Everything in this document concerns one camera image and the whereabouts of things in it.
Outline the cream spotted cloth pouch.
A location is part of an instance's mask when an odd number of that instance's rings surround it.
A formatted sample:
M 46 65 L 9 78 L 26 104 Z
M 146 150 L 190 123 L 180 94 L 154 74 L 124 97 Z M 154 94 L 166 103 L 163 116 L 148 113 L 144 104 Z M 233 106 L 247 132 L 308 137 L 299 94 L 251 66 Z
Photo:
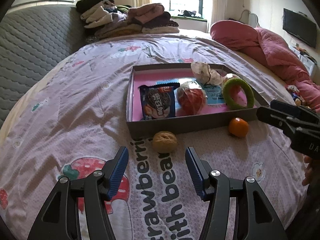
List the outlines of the cream spotted cloth pouch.
M 191 71 L 196 80 L 203 85 L 217 86 L 222 83 L 222 76 L 205 62 L 192 62 Z

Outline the red snack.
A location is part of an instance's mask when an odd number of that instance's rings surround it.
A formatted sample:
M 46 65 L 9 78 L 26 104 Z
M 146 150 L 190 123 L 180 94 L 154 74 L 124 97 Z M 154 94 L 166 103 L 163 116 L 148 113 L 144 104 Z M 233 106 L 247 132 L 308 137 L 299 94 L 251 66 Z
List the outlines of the red snack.
M 197 115 L 205 107 L 207 96 L 195 80 L 182 83 L 176 92 L 176 98 L 185 115 Z

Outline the blue oreo cookie packet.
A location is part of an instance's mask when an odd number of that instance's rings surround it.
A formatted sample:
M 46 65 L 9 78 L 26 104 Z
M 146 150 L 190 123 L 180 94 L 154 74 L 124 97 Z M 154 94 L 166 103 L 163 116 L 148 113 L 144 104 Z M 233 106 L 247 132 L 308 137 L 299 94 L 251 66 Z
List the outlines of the blue oreo cookie packet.
M 175 90 L 178 82 L 138 87 L 144 120 L 174 118 L 176 116 Z

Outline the small toys by blanket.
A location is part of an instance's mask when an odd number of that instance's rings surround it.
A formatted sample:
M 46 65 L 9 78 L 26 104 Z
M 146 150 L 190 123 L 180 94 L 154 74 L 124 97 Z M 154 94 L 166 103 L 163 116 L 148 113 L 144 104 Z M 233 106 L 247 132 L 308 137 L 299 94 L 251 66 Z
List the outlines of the small toys by blanket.
M 287 85 L 286 90 L 292 96 L 296 106 L 303 106 L 308 109 L 311 109 L 307 104 L 304 98 L 301 96 L 299 89 L 295 85 Z

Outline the white drawer cabinet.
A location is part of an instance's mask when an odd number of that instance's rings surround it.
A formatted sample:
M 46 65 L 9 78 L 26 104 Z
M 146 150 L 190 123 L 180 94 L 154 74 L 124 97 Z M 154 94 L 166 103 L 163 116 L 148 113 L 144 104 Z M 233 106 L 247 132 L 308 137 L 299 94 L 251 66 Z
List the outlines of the white drawer cabinet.
M 312 56 L 310 56 L 305 49 L 293 46 L 291 47 L 291 50 L 298 56 L 299 60 L 304 64 L 310 77 L 314 79 L 318 69 L 317 61 Z

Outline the pink quilted blanket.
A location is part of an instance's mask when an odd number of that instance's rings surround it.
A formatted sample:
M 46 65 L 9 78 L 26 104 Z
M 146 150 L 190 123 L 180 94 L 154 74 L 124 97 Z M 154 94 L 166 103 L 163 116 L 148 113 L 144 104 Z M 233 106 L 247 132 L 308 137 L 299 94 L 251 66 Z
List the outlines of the pink quilted blanket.
M 281 36 L 231 20 L 215 22 L 210 35 L 228 49 L 259 62 L 287 85 L 295 85 L 306 104 L 319 113 L 319 85 L 312 81 L 304 64 Z

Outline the brown walnut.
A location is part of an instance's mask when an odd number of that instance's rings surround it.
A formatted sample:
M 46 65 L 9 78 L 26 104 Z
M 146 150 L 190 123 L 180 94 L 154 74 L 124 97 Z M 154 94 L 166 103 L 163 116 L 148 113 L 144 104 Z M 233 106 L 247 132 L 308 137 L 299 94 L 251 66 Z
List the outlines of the brown walnut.
M 176 150 L 178 140 L 176 136 L 169 131 L 156 133 L 152 139 L 152 148 L 160 154 L 171 153 Z

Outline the brown tray with pink book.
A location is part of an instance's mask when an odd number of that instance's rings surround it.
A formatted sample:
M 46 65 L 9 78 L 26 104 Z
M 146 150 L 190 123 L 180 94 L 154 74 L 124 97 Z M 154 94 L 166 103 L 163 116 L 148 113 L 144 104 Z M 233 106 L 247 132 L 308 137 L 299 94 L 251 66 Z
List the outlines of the brown tray with pink book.
M 211 64 L 210 68 L 219 77 L 236 77 L 239 81 L 224 93 L 221 84 L 196 80 L 189 63 L 134 66 L 126 101 L 131 137 L 217 128 L 227 126 L 233 118 L 253 121 L 258 107 L 268 105 L 239 74 L 220 64 Z

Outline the white right curtain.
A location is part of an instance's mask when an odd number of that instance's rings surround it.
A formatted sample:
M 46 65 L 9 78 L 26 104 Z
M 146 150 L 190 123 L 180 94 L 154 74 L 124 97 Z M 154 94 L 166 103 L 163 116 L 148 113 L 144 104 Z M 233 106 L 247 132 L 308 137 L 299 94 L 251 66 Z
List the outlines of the white right curtain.
M 212 0 L 212 19 L 214 24 L 217 21 L 225 19 L 227 10 L 227 0 Z

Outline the grey quilted headboard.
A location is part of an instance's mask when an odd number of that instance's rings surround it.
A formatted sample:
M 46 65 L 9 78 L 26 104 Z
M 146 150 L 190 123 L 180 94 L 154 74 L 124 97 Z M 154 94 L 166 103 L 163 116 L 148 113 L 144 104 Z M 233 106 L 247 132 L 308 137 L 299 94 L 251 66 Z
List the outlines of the grey quilted headboard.
M 1 122 L 16 102 L 60 61 L 85 45 L 72 5 L 40 5 L 1 20 Z

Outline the pile of folded clothes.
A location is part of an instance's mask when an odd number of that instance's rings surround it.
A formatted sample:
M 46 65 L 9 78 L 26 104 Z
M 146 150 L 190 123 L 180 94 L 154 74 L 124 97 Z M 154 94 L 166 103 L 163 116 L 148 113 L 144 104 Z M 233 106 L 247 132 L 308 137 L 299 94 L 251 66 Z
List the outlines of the pile of folded clothes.
M 91 40 L 133 35 L 179 33 L 161 3 L 141 7 L 115 5 L 114 0 L 80 0 L 76 10 L 84 22 L 85 34 Z

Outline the black wall television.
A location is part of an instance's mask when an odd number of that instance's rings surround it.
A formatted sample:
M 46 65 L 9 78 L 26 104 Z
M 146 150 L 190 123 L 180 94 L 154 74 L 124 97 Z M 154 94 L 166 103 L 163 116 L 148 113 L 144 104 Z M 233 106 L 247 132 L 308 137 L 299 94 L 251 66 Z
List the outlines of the black wall television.
M 298 38 L 308 46 L 317 46 L 317 25 L 306 16 L 283 9 L 283 30 Z

